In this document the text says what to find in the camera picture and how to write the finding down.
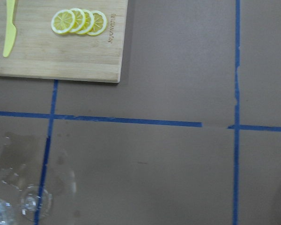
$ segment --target yellow knife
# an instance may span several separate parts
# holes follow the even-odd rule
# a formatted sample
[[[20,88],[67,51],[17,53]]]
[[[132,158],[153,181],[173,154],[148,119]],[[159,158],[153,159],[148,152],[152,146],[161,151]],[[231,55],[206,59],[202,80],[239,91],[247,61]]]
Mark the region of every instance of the yellow knife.
[[[5,33],[5,43],[3,56],[8,57],[11,50],[13,49],[15,43],[15,36],[17,34],[17,29],[13,24],[14,10],[15,10],[15,0],[6,0],[6,33]]]

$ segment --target lemon slice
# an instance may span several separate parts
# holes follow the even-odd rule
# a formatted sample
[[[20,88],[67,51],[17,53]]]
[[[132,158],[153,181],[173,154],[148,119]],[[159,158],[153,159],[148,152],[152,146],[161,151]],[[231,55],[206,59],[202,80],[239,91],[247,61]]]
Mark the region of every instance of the lemon slice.
[[[67,9],[58,11],[51,20],[51,28],[57,34],[68,33],[75,24],[75,14]]]
[[[85,13],[79,8],[70,9],[75,15],[75,24],[74,27],[70,30],[70,33],[75,33],[82,29],[85,24]]]
[[[76,34],[86,34],[86,33],[90,32],[90,30],[94,27],[94,24],[95,24],[95,17],[91,13],[91,11],[89,11],[87,9],[83,9],[83,12],[84,12],[85,18],[86,18],[85,24],[80,31],[76,32]]]
[[[102,13],[98,10],[91,11],[91,13],[95,17],[95,25],[90,30],[90,32],[87,34],[91,35],[91,36],[96,36],[96,35],[101,34],[106,29],[107,19],[106,19],[106,16],[104,15],[104,13]]]

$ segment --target knife blade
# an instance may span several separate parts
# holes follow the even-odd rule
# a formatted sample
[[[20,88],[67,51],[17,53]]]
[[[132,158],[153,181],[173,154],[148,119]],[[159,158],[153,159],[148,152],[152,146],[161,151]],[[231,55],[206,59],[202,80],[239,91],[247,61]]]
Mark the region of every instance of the knife blade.
[[[15,0],[6,0],[6,32],[5,32],[5,43],[3,50],[3,57],[8,57],[11,50],[14,47],[15,37],[17,34],[17,29],[13,24],[14,10],[15,10]]]

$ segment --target yellow lemon slice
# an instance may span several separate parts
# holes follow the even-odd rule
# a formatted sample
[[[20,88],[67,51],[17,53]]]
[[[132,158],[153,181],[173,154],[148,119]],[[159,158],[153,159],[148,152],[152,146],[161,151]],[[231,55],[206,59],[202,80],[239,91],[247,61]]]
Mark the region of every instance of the yellow lemon slice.
[[[58,11],[51,20],[51,28],[57,34],[68,33],[75,24],[75,14],[67,9]]]
[[[94,27],[95,24],[95,17],[94,15],[91,13],[91,11],[87,10],[87,9],[83,9],[83,12],[85,14],[85,23],[84,26],[82,27],[82,29],[80,31],[77,31],[76,34],[86,34],[88,32],[90,32],[90,30]]]
[[[82,29],[85,24],[85,13],[79,8],[70,9],[75,15],[74,27],[70,30],[70,33],[75,33]]]
[[[106,29],[107,19],[106,19],[106,16],[104,15],[104,13],[102,13],[98,10],[91,11],[91,13],[95,17],[95,25],[90,30],[90,32],[87,34],[91,35],[91,36],[96,36],[96,35],[101,34]]]

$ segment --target blue tape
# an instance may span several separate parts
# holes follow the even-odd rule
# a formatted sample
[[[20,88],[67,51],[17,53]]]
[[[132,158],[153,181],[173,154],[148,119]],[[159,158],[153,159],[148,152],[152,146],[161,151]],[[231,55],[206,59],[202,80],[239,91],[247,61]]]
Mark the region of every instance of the blue tape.
[[[49,119],[50,118],[50,114],[27,113],[27,112],[4,112],[4,111],[0,111],[0,116],[24,117],[24,118],[41,118],[41,119]]]
[[[142,119],[94,117],[94,116],[54,115],[54,119],[56,119],[56,120],[82,120],[82,121],[96,121],[96,122],[113,122],[113,123],[153,124],[153,125],[197,127],[197,128],[200,128],[203,126],[202,123],[200,123],[200,122],[171,121],[171,120],[142,120]]]
[[[238,68],[240,66],[240,0],[236,0],[235,22],[235,129],[234,129],[234,178],[233,178],[233,225],[238,224],[238,188],[239,188],[239,130],[240,130],[240,90]]]
[[[34,215],[34,224],[35,225],[38,225],[39,214],[40,214],[40,209],[41,209],[41,205],[42,205],[43,190],[44,190],[44,184],[45,184],[45,180],[46,180],[47,165],[48,165],[49,154],[50,154],[51,136],[52,136],[52,131],[53,131],[54,114],[55,114],[55,106],[56,106],[56,99],[57,99],[57,90],[58,90],[58,81],[54,80],[48,134],[47,134],[47,140],[46,140],[46,146],[45,146],[45,152],[44,152],[41,179],[40,179],[39,190],[38,190],[39,200],[37,203],[37,210]]]
[[[235,129],[235,126],[231,125],[228,127],[228,129]],[[266,127],[266,126],[254,126],[254,125],[240,125],[239,129],[240,130],[281,132],[281,127]]]

